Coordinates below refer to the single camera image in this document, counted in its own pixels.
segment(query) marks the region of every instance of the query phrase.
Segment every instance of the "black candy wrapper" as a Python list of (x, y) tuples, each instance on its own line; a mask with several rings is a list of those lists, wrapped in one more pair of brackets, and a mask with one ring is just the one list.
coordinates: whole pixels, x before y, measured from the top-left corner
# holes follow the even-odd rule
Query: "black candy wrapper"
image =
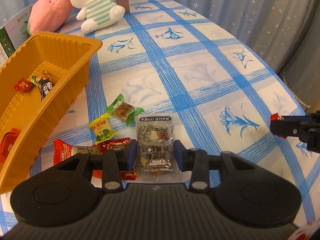
[(140, 114), (136, 118), (139, 172), (174, 171), (172, 115)]

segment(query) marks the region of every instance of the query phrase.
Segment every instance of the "green and white striped belly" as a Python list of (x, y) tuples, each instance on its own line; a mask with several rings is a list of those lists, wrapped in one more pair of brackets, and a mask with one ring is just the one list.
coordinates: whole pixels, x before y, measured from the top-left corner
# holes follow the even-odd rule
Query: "green and white striped belly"
[(110, 0), (95, 0), (86, 6), (87, 20), (92, 19), (98, 25), (110, 20), (110, 10), (117, 4)]

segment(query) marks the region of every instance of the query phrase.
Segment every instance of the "blue and white checkered tablecloth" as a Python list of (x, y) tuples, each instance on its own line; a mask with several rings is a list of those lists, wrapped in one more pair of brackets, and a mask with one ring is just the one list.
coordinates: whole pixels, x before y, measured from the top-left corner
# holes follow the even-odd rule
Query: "blue and white checkered tablecloth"
[[(91, 59), (89, 84), (46, 141), (30, 175), (52, 166), (57, 138), (91, 145), (88, 123), (122, 93), (147, 113), (173, 111), (175, 138), (186, 147), (213, 155), (233, 151), (292, 182), (303, 198), (296, 224), (317, 220), (320, 155), (296, 138), (273, 136), (268, 128), (275, 112), (304, 114), (278, 76), (245, 44), (175, 1), (131, 0), (130, 9), (113, 26), (86, 34), (103, 41)], [(59, 31), (83, 35), (81, 23)], [(120, 131), (118, 138), (136, 138), (134, 123), (127, 128), (112, 118), (111, 124)], [(211, 186), (218, 185), (217, 173), (210, 175)], [(9, 199), (10, 193), (1, 195), (3, 233), (17, 223)]]

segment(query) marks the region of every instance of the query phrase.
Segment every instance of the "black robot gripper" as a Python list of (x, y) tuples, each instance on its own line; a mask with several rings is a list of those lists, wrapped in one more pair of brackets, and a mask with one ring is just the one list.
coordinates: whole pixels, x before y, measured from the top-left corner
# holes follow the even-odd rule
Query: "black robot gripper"
[[(208, 155), (179, 140), (174, 151), (179, 169), (192, 171), (189, 189), (123, 188), (120, 171), (132, 170), (136, 140), (100, 156), (74, 155), (27, 179), (11, 195), (19, 224), (3, 239), (284, 240), (296, 230), (301, 196), (287, 180), (231, 152)], [(103, 170), (102, 188), (90, 183), (92, 170)], [(210, 170), (221, 180), (214, 188)]]

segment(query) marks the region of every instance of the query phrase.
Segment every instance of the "orange basket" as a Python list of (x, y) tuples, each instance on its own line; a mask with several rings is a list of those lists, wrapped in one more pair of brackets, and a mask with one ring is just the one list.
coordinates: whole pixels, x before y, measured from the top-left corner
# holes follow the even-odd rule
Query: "orange basket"
[[(0, 140), (11, 128), (21, 131), (6, 161), (0, 163), (0, 193), (24, 181), (39, 150), (65, 111), (88, 83), (90, 58), (102, 41), (38, 32), (0, 68)], [(21, 78), (48, 70), (59, 78), (41, 101), (38, 88), (26, 94), (13, 89)]]

